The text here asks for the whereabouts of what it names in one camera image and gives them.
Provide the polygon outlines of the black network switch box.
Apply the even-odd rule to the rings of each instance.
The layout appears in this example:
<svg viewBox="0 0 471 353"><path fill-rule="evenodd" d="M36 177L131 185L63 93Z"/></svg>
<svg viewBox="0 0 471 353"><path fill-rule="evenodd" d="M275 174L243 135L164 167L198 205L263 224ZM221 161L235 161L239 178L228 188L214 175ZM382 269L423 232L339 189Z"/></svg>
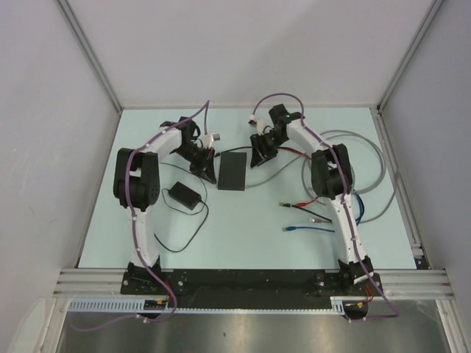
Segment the black network switch box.
<svg viewBox="0 0 471 353"><path fill-rule="evenodd" d="M217 188L227 191L244 191L246 171L247 154L245 152L222 152Z"/></svg>

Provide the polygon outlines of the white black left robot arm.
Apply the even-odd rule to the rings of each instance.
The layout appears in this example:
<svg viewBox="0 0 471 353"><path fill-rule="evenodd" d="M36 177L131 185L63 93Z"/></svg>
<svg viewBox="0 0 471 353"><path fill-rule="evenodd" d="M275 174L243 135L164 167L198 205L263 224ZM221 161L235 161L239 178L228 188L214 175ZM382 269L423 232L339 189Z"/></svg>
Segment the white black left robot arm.
<svg viewBox="0 0 471 353"><path fill-rule="evenodd" d="M190 118L166 121L159 133L139 149L118 151L113 181L113 195L128 212L132 222L134 252L122 282L122 293L138 286L153 294L163 284L160 254L153 226L146 220L160 196L159 163L170 154L189 161L189 173L201 182L216 184L214 171L215 137L201 136L198 125Z"/></svg>

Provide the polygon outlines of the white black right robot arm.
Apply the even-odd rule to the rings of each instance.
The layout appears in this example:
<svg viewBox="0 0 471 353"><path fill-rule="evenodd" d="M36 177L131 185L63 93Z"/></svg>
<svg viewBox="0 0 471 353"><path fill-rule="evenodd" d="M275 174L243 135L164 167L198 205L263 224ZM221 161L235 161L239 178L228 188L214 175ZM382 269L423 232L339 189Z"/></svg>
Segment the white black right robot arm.
<svg viewBox="0 0 471 353"><path fill-rule="evenodd" d="M302 113L290 113L284 105L269 110L272 127L252 114L249 124L257 132L250 136L252 168L277 156L285 142L295 142L311 157L311 184L315 195L327 206L338 238L340 288L348 295L356 295L368 280L376 288L374 268L363 248L358 226L352 211L353 175L347 147L333 145L305 123Z"/></svg>

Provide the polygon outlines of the black power adapter brick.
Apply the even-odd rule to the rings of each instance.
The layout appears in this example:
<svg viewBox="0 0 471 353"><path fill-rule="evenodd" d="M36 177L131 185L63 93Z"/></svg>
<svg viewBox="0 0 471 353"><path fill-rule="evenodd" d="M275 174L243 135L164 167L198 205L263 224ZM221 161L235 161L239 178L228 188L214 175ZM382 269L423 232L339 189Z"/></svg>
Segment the black power adapter brick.
<svg viewBox="0 0 471 353"><path fill-rule="evenodd" d="M199 193L184 185L181 182L176 182L168 191L170 197L185 206L189 210L193 210L198 203L202 201Z"/></svg>

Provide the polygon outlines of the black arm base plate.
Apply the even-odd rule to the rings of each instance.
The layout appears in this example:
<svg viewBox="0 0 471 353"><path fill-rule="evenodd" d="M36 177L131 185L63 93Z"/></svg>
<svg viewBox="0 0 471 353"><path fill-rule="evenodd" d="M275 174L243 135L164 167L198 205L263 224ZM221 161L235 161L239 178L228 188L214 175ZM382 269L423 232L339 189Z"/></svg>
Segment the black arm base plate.
<svg viewBox="0 0 471 353"><path fill-rule="evenodd" d="M310 298L355 297L367 299L379 293L367 280L346 288L340 271L325 270L214 270L175 269L161 271L161 280L173 290L178 302L281 303L306 302ZM374 274L382 287L378 274Z"/></svg>

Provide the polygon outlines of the aluminium front frame rail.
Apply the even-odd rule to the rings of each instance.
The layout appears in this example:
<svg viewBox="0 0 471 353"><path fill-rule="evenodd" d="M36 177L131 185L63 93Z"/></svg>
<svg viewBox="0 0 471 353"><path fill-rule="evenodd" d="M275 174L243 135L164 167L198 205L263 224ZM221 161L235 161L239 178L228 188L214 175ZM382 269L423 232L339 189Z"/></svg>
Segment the aluminium front frame rail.
<svg viewBox="0 0 471 353"><path fill-rule="evenodd" d="M178 296L200 288L228 290L298 290L318 296L385 294L389 299L453 299L450 281L443 270L377 270L372 280L351 285L335 270L189 270L164 271L160 281L145 270L63 269L54 295L154 296L168 285Z"/></svg>

